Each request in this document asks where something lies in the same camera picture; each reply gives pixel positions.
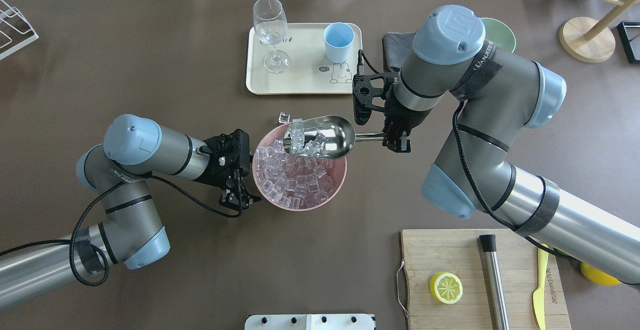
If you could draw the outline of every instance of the pink bowl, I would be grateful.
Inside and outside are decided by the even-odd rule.
[[[272,144],[275,141],[275,139],[282,139],[284,137],[284,133],[286,132],[288,126],[289,124],[283,124],[275,128],[271,132],[268,132],[267,135],[265,135],[263,139],[260,141],[260,143],[258,143],[258,146],[256,148],[268,146]],[[324,204],[327,204],[329,200],[333,199],[334,196],[338,194],[338,191],[340,191],[340,188],[343,187],[343,182],[345,182],[345,177],[347,175],[347,158],[343,157],[343,158],[334,160],[333,169],[326,170],[326,175],[328,177],[331,177],[331,180],[333,180],[333,186],[335,187],[333,194],[329,195],[327,200],[323,201],[318,205],[315,205],[315,207],[304,208],[304,209],[291,209],[291,208],[285,208],[278,203],[274,203],[269,198],[267,198],[266,194],[260,188],[260,183],[256,178],[256,172],[258,172],[256,163],[257,162],[253,162],[253,164],[251,164],[251,171],[253,172],[253,181],[255,182],[256,187],[258,188],[258,191],[260,192],[260,194],[262,194],[262,198],[269,201],[271,204],[274,204],[276,207],[279,207],[284,210],[290,210],[292,212],[303,212],[306,210],[316,209],[316,208],[322,207],[322,205]]]

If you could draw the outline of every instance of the glass base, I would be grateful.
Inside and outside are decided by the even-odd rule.
[[[282,50],[267,53],[264,57],[264,67],[271,73],[282,73],[287,70],[290,63],[289,55]]]

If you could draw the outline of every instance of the light blue joint cap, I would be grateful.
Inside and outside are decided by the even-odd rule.
[[[148,266],[152,262],[164,257],[169,252],[169,238],[164,226],[160,229],[150,241],[146,242],[142,248],[139,248],[134,255],[124,261],[124,265],[129,270],[139,269]]]
[[[85,173],[85,162],[87,162],[86,158],[89,157],[89,153],[93,152],[93,149],[98,148],[98,146],[100,146],[100,144],[89,149],[89,151],[80,157],[78,162],[75,164],[75,176],[80,180],[82,185],[87,187],[89,190],[96,190],[96,188],[94,188],[94,186],[89,183],[89,179],[87,179],[87,174]]]
[[[104,136],[104,153],[124,165],[137,165],[158,150],[162,130],[155,121],[132,114],[116,118]]]
[[[485,25],[471,9],[442,5],[429,14],[413,37],[413,51],[433,64],[458,64],[476,55],[485,42]]]
[[[431,165],[422,185],[422,195],[436,207],[458,218],[468,219],[476,211],[465,192],[436,164]]]
[[[567,83],[560,75],[541,66],[539,62],[534,63],[540,74],[540,90],[537,92],[538,99],[533,115],[524,125],[527,128],[540,128],[551,120],[567,95]]]

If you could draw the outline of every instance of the green bowl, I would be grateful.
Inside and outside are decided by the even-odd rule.
[[[498,19],[482,18],[486,30],[485,38],[498,44],[500,48],[514,52],[516,49],[516,36],[511,28]]]

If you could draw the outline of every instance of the sliced lemon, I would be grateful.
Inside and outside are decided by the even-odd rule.
[[[615,279],[613,276],[608,275],[607,273],[604,273],[603,271],[598,270],[587,263],[580,264],[580,271],[582,271],[582,275],[584,275],[585,278],[599,285],[612,287],[613,285],[620,284],[620,280]]]
[[[455,304],[462,298],[462,282],[451,273],[438,273],[429,280],[431,295],[439,302]]]

